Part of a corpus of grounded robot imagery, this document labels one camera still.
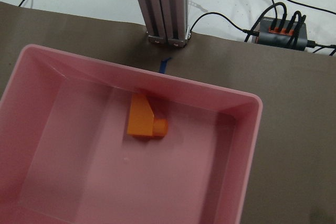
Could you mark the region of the orange sloped block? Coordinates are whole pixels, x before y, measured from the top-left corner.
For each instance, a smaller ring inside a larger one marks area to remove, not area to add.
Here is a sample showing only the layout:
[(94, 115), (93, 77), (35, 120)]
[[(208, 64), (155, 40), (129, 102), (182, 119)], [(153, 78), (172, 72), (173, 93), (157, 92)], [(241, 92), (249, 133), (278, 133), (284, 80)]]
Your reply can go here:
[(167, 132), (167, 119), (156, 118), (147, 97), (134, 93), (131, 98), (127, 134), (134, 137), (162, 138)]

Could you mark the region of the pink plastic box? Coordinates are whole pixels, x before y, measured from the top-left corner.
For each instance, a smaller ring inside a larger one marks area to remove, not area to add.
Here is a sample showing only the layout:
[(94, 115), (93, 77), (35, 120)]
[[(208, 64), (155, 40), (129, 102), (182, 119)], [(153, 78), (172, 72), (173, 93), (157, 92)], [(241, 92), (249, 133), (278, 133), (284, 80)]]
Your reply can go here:
[[(127, 134), (147, 97), (162, 138)], [(239, 223), (250, 93), (27, 45), (1, 98), (1, 223)]]

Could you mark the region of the black usb hub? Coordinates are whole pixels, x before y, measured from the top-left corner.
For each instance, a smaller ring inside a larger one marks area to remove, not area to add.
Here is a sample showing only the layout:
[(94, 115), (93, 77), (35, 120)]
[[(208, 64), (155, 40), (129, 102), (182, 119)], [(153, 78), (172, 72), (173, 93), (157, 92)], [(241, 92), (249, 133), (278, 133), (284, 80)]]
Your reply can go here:
[(291, 44), (287, 45), (288, 41), (294, 34), (294, 29), (297, 22), (294, 22), (292, 28), (286, 33), (289, 20), (285, 21), (284, 27), (279, 31), (280, 19), (277, 19), (277, 24), (274, 30), (270, 30), (273, 18), (264, 17), (257, 25), (255, 31), (259, 32), (258, 36), (252, 36), (251, 42), (260, 45), (273, 46), (279, 48), (287, 48), (293, 50), (304, 51), (308, 44), (307, 28), (306, 24), (301, 26), (299, 36), (297, 38), (296, 47), (293, 48), (295, 38), (291, 41)]

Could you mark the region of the aluminium frame post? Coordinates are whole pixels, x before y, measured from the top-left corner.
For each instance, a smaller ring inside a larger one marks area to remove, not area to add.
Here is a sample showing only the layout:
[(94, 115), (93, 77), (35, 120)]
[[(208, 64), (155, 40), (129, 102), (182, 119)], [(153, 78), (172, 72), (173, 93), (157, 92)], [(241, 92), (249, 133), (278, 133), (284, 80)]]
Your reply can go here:
[(138, 0), (148, 40), (183, 48), (188, 42), (188, 0)]

